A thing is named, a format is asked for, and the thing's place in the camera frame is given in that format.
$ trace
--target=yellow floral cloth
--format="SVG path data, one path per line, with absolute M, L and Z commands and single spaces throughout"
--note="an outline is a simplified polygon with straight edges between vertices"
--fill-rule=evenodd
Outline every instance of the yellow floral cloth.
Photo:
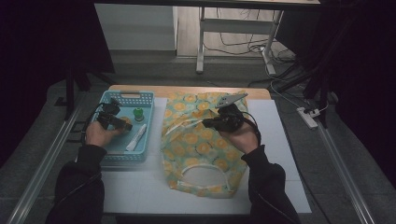
M 218 115 L 215 105 L 228 94 L 177 92 L 169 95 L 163 120 L 162 152 L 163 169 L 171 189 L 212 198 L 228 198 L 236 193 L 247 168 L 240 159 L 242 153 L 201 122 Z M 241 111 L 248 111 L 245 98 L 235 104 Z M 197 186 L 183 181 L 185 172 L 193 167 L 218 169 L 224 174 L 224 184 Z

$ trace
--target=person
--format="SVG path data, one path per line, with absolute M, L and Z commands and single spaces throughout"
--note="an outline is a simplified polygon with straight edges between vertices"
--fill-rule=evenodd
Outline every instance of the person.
M 104 130 L 98 121 L 89 125 L 86 145 L 78 150 L 77 160 L 68 162 L 58 175 L 46 223 L 101 223 L 105 188 L 100 161 L 106 155 L 103 147 L 120 133 L 122 130 Z M 220 135 L 244 153 L 241 159 L 250 168 L 248 223 L 301 223 L 285 193 L 285 171 L 268 161 L 253 128 L 244 123 L 236 132 Z

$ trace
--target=white cardboard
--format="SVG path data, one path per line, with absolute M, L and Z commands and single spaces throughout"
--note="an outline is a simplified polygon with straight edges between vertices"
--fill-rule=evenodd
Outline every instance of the white cardboard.
M 197 197 L 169 189 L 163 173 L 161 129 L 166 98 L 156 98 L 149 132 L 148 157 L 131 171 L 103 172 L 105 183 L 105 213 L 123 214 L 249 214 L 248 169 L 238 191 L 231 199 Z M 286 193 L 298 213 L 311 213 L 303 184 L 290 152 L 275 102 L 247 100 L 249 113 L 256 119 L 262 133 L 262 143 L 268 160 L 280 164 L 286 171 Z

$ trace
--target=hand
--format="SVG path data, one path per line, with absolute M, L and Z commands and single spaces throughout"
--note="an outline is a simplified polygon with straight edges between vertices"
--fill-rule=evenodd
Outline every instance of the hand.
M 242 127 L 233 133 L 219 132 L 222 137 L 227 138 L 230 142 L 245 154 L 253 151 L 258 147 L 258 139 L 253 128 L 246 122 Z
M 123 130 L 105 130 L 99 121 L 94 121 L 87 128 L 87 135 L 85 143 L 87 145 L 95 145 L 104 147 L 107 145 L 113 136 L 121 134 Z

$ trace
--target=black curtain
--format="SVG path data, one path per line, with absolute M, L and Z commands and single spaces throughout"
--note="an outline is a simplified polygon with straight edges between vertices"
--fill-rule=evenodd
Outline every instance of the black curtain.
M 1 165 L 46 103 L 48 87 L 71 64 L 81 74 L 114 72 L 90 1 L 1 1 L 0 57 Z
M 336 111 L 396 187 L 396 14 L 391 1 L 368 1 L 332 60 Z

